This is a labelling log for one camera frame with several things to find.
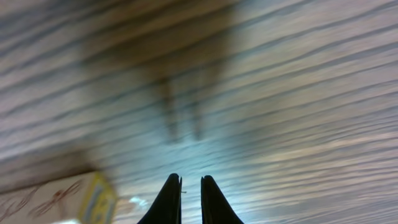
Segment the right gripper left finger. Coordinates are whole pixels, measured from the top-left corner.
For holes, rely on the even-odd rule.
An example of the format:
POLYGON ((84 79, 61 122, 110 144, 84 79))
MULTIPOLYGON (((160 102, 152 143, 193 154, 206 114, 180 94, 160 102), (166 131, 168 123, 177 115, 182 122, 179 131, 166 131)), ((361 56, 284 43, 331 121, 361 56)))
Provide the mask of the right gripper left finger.
POLYGON ((153 204, 138 224, 181 224, 182 178, 170 174, 153 204))

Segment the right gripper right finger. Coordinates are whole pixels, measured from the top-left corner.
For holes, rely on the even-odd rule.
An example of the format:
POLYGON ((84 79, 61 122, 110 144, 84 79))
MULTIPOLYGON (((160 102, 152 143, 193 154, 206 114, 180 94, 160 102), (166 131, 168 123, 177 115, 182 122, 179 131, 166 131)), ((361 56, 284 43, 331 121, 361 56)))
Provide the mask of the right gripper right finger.
POLYGON ((243 224, 235 214, 214 178, 201 178, 202 224, 243 224))

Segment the yellow-sided block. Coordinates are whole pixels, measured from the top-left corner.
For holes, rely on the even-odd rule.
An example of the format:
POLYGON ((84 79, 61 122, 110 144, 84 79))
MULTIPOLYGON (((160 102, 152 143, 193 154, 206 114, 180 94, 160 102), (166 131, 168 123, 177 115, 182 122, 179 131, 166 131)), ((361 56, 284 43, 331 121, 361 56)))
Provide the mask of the yellow-sided block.
POLYGON ((100 172, 1 194, 1 224, 111 223, 117 195, 100 172))

